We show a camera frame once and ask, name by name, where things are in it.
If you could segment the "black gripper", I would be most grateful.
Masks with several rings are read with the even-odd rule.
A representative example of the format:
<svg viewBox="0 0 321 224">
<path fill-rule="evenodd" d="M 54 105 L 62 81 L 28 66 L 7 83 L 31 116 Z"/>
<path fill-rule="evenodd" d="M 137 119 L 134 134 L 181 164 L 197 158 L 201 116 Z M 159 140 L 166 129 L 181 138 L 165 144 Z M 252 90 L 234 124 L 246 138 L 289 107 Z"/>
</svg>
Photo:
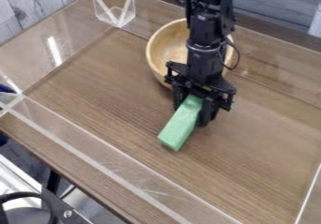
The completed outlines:
<svg viewBox="0 0 321 224">
<path fill-rule="evenodd" d="M 166 67 L 165 82 L 173 89 L 173 107 L 178 110 L 189 94 L 204 98 L 202 109 L 198 113 L 198 126 L 205 127 L 216 118 L 220 109 L 232 110 L 237 89 L 226 81 L 222 74 L 201 81 L 189 74 L 190 68 L 186 64 L 169 61 Z"/>
</svg>

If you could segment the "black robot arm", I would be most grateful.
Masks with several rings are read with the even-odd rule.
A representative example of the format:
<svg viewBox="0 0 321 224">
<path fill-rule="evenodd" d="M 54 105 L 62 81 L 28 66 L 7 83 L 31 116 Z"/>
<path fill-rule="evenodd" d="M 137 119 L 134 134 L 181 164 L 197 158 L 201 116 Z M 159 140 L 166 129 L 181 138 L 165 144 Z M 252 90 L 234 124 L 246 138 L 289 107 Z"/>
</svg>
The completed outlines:
<svg viewBox="0 0 321 224">
<path fill-rule="evenodd" d="M 206 126 L 220 111 L 232 108 L 236 87 L 225 80 L 224 70 L 229 35 L 234 31 L 233 0 L 185 0 L 188 62 L 169 61 L 166 83 L 173 88 L 174 107 L 181 108 L 189 97 L 201 99 L 196 124 Z"/>
</svg>

